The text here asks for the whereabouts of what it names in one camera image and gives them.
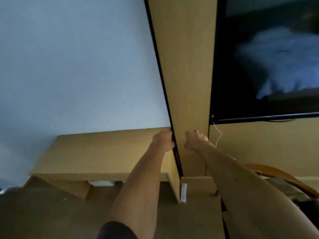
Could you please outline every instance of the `shirt sleeve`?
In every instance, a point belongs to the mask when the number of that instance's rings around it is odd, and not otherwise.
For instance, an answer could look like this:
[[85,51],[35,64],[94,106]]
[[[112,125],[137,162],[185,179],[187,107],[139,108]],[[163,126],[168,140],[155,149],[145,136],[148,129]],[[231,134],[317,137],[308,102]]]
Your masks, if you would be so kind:
[[97,239],[138,239],[134,232],[126,225],[110,221],[105,223],[98,234]]

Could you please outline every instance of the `forearm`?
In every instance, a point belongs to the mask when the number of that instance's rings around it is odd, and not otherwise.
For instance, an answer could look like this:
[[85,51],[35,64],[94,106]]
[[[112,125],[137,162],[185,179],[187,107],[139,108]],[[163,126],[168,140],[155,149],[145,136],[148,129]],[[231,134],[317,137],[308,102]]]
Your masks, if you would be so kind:
[[256,238],[318,238],[318,230],[279,190],[209,142],[197,149],[211,170],[218,191],[238,231]]
[[164,154],[165,151],[159,145],[150,144],[111,209],[109,220],[127,225],[139,239],[154,236]]

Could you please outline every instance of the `television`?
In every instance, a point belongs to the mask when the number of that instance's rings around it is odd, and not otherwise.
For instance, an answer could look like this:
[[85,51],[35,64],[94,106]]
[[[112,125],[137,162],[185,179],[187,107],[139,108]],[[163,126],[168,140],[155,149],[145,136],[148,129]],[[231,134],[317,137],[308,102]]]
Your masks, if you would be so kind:
[[319,0],[218,0],[210,124],[319,116]]

